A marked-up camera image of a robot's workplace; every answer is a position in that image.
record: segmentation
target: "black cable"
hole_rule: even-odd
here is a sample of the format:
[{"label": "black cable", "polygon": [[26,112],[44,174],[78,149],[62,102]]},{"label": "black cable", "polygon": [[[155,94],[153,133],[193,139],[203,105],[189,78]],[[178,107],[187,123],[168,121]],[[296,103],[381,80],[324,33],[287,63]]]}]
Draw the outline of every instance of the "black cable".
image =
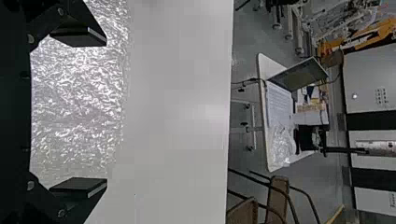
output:
[{"label": "black cable", "polygon": [[239,6],[239,7],[237,7],[236,9],[235,9],[235,11],[239,11],[242,7],[244,7],[247,3],[249,3],[251,0],[247,0],[246,2],[244,2],[244,3],[242,3],[242,5],[241,6]]},{"label": "black cable", "polygon": [[341,72],[338,73],[337,77],[334,80],[328,81],[328,82],[324,82],[322,84],[315,85],[314,87],[320,87],[320,86],[324,86],[324,85],[327,85],[327,84],[333,84],[334,82],[336,82],[338,80],[338,78],[340,78],[340,76],[341,76]]},{"label": "black cable", "polygon": [[252,78],[250,78],[250,79],[246,79],[246,80],[243,80],[243,81],[239,81],[239,82],[232,82],[231,84],[233,84],[233,85],[238,85],[238,84],[242,84],[242,85],[244,85],[245,84],[245,82],[249,82],[249,81],[257,81],[257,80],[259,80],[258,78],[256,78],[256,77],[252,77]]}]

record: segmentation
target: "metal pole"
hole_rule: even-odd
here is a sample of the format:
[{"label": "metal pole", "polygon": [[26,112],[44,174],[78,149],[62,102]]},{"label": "metal pole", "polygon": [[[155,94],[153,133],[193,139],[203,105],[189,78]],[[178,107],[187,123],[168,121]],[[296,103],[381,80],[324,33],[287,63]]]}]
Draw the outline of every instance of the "metal pole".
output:
[{"label": "metal pole", "polygon": [[[244,196],[244,195],[242,195],[240,193],[234,192],[234,191],[232,191],[230,189],[227,189],[227,193],[229,193],[229,194],[231,194],[231,195],[233,195],[233,196],[235,196],[237,198],[243,199],[243,200],[246,200],[248,198],[248,197],[246,197],[246,196]],[[268,211],[274,213],[275,215],[277,215],[280,218],[280,220],[282,220],[282,223],[287,224],[285,218],[283,218],[274,208],[268,207],[267,205],[264,205],[262,203],[258,203],[258,204],[259,204],[260,208],[268,210]]]},{"label": "metal pole", "polygon": [[288,202],[289,202],[289,206],[290,206],[291,214],[293,215],[294,222],[295,222],[296,224],[300,224],[300,221],[299,221],[298,218],[297,218],[297,214],[296,214],[296,210],[295,210],[295,208],[294,208],[294,204],[293,204],[293,202],[291,201],[290,196],[289,196],[287,193],[285,193],[285,191],[283,191],[282,189],[273,187],[273,186],[271,186],[269,183],[264,183],[264,182],[262,182],[262,181],[260,181],[260,180],[258,180],[258,179],[256,179],[256,178],[253,178],[253,177],[251,177],[251,176],[249,176],[249,175],[245,175],[245,174],[243,174],[243,173],[241,173],[241,172],[239,172],[239,171],[235,171],[235,170],[230,169],[230,168],[228,169],[228,171],[231,172],[231,173],[234,173],[234,174],[236,174],[236,175],[240,175],[240,176],[242,176],[242,177],[244,177],[244,178],[246,178],[246,179],[248,179],[248,180],[250,180],[250,181],[253,181],[253,182],[257,183],[257,184],[263,185],[263,186],[265,186],[265,187],[267,187],[267,188],[269,188],[269,189],[273,189],[273,190],[279,192],[280,194],[282,194],[282,195],[288,200]]},{"label": "metal pole", "polygon": [[[249,172],[250,172],[251,174],[256,175],[256,176],[259,176],[259,177],[261,177],[261,178],[264,178],[264,179],[267,179],[267,180],[271,180],[268,176],[261,175],[261,174],[259,174],[259,173],[254,172],[254,171],[249,171]],[[290,188],[293,189],[293,190],[295,190],[295,191],[298,191],[298,192],[302,193],[303,195],[306,196],[306,198],[308,198],[308,201],[309,201],[309,203],[311,204],[312,211],[314,212],[315,219],[317,220],[317,223],[320,224],[321,222],[320,222],[320,218],[319,218],[319,215],[318,215],[318,211],[317,211],[317,208],[316,208],[315,205],[314,205],[314,202],[313,202],[312,199],[311,199],[311,196],[309,196],[309,194],[306,193],[305,191],[303,191],[302,189],[297,189],[297,188],[295,188],[295,187],[293,187],[293,186],[290,186]]]}]

